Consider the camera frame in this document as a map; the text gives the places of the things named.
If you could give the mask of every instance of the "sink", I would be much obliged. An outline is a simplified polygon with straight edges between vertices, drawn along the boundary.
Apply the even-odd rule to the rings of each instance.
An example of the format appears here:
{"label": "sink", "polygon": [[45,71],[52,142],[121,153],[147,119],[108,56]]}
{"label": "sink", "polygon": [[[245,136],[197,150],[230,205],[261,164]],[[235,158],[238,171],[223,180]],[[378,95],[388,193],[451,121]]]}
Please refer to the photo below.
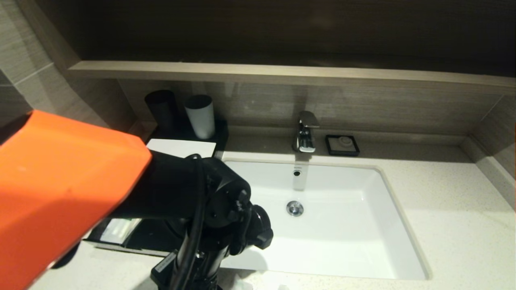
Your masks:
{"label": "sink", "polygon": [[[387,279],[427,279],[380,171],[232,162],[269,215],[274,239],[223,260],[225,268]],[[301,204],[289,209],[287,205]]]}

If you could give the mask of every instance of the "black cable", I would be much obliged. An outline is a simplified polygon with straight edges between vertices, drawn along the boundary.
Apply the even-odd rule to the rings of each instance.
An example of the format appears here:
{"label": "black cable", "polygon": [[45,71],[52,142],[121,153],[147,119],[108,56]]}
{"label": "black cable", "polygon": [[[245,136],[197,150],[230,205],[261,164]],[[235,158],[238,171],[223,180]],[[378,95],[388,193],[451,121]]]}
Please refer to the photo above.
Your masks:
{"label": "black cable", "polygon": [[192,226],[188,235],[188,242],[185,246],[185,253],[178,272],[172,277],[170,282],[170,290],[183,290],[190,278],[190,273],[194,265],[197,248],[201,240],[202,225],[204,223],[204,194],[206,191],[206,180],[204,177],[204,168],[202,159],[199,154],[190,156],[194,159],[197,168],[197,207],[193,215]]}

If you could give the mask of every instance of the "faucet handle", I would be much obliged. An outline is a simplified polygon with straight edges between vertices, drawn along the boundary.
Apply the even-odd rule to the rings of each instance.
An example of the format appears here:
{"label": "faucet handle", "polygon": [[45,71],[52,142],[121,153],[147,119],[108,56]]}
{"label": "faucet handle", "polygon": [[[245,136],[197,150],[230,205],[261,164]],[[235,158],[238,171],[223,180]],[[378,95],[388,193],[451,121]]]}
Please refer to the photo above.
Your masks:
{"label": "faucet handle", "polygon": [[306,128],[319,128],[319,122],[310,111],[299,112],[299,124]]}

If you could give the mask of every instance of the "white cup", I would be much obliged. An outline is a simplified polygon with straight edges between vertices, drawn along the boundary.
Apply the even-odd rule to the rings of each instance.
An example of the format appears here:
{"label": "white cup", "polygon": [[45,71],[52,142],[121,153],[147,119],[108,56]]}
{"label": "white cup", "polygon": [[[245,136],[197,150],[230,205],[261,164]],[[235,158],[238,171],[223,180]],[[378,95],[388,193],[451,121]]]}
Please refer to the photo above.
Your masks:
{"label": "white cup", "polygon": [[213,101],[208,95],[193,95],[185,100],[185,110],[193,131],[199,139],[210,139],[215,134]]}

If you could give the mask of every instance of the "undermount sink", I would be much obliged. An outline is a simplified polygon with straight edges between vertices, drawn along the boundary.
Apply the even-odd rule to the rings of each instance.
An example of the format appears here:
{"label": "undermount sink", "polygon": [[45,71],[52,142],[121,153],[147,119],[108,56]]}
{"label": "undermount sink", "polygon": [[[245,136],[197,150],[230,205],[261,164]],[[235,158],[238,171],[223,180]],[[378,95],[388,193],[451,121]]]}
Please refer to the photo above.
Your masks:
{"label": "undermount sink", "polygon": [[274,239],[265,250],[251,247],[226,258],[222,267],[426,279],[379,171],[231,161],[226,164],[251,185],[251,202],[267,211]]}

